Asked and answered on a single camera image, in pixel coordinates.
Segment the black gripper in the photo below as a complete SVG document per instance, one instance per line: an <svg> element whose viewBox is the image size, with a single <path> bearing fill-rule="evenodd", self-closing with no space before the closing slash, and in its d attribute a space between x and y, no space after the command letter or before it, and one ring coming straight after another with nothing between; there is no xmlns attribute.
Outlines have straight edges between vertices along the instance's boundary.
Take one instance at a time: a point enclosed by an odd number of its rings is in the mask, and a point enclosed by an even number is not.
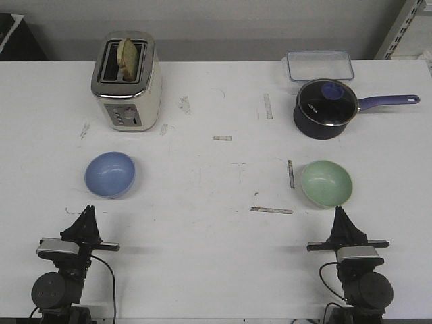
<svg viewBox="0 0 432 324"><path fill-rule="evenodd" d="M387 240L369 240L350 220L342 206L335 208L335 215L330 236L327 241L309 242L307 251L337 251L343 247L372 246L373 248L388 248Z"/></svg>
<svg viewBox="0 0 432 324"><path fill-rule="evenodd" d="M87 228L88 217L90 216L90 231ZM90 266L91 254L94 250L117 252L120 249L119 243L102 242L97 227L95 207L87 205L75 222L60 233L62 240L89 240L90 243L75 242L79 245L78 256L57 257L53 262L58 269L86 269Z"/></svg>

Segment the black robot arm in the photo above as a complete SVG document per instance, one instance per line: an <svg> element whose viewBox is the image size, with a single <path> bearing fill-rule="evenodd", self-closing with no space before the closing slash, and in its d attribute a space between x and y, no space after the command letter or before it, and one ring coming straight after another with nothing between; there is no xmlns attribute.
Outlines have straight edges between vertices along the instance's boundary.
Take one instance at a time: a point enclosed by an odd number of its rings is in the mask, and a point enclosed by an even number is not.
<svg viewBox="0 0 432 324"><path fill-rule="evenodd" d="M330 236L326 241L309 242L306 249L333 251L336 260L318 269L323 285L345 305L326 305L322 323L382 323L385 309L394 299L394 289L384 275L375 271L384 264L378 248L389 247L387 240L370 240L350 220L341 206L335 207ZM323 269L334 265L343 293L337 293L323 278Z"/></svg>
<svg viewBox="0 0 432 324"><path fill-rule="evenodd" d="M104 242L97 227L95 207L87 205L75 222L60 233L59 238L40 239L38 257L53 262L56 272L41 275L31 291L34 311L41 323L96 323L90 309L79 306L84 283L92 260L104 264L112 278L113 322L117 318L116 284L112 267L95 256L95 250L119 251L118 243Z"/></svg>

